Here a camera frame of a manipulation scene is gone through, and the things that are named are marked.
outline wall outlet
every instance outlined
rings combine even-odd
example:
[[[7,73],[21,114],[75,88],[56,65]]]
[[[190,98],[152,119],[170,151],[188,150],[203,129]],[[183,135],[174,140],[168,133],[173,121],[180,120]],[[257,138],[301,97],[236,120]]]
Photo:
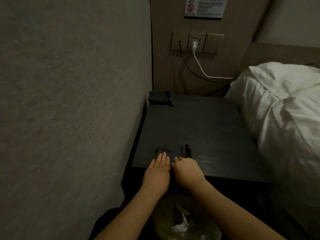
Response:
[[[179,41],[181,41],[181,50],[186,51],[189,39],[188,31],[173,31],[171,49],[179,51]]]
[[[222,47],[224,34],[208,33],[203,52],[218,53]]]
[[[198,48],[196,50],[196,52],[202,52],[203,51],[203,47],[205,45],[205,41],[206,41],[206,33],[194,33],[191,32],[189,34],[189,42],[188,42],[188,46],[187,46],[187,51],[192,51],[192,47],[191,44],[194,41],[198,42]]]

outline hand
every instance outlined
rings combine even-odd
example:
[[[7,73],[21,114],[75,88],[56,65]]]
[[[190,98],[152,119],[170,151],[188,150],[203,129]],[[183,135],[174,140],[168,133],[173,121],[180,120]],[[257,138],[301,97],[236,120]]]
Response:
[[[170,182],[170,158],[164,152],[153,159],[147,168],[141,189],[150,191],[159,200],[167,192]]]
[[[190,192],[192,192],[197,185],[206,181],[198,163],[191,158],[180,157],[179,160],[175,157],[172,167],[177,183]]]

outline crumpled white fabric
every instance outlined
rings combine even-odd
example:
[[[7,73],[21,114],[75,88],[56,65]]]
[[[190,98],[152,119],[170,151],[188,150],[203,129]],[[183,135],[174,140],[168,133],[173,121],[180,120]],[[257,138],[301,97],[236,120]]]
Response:
[[[287,238],[320,239],[320,70],[277,62],[250,66],[226,98],[238,104],[273,169],[276,186],[266,198],[275,224]],[[279,214],[288,214],[289,222]]]

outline notice sign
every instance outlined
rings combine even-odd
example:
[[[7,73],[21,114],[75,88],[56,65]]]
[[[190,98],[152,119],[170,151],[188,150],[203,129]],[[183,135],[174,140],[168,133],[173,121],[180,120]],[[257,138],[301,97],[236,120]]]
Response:
[[[185,18],[221,19],[227,0],[186,0]]]

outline plug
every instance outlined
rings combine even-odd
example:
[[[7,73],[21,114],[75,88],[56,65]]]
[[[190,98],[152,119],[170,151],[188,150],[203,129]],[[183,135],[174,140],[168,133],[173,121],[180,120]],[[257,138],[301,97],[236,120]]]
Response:
[[[193,41],[192,43],[191,43],[191,47],[192,47],[192,53],[196,53],[196,49],[197,49],[197,47],[198,47],[198,42],[197,41]]]

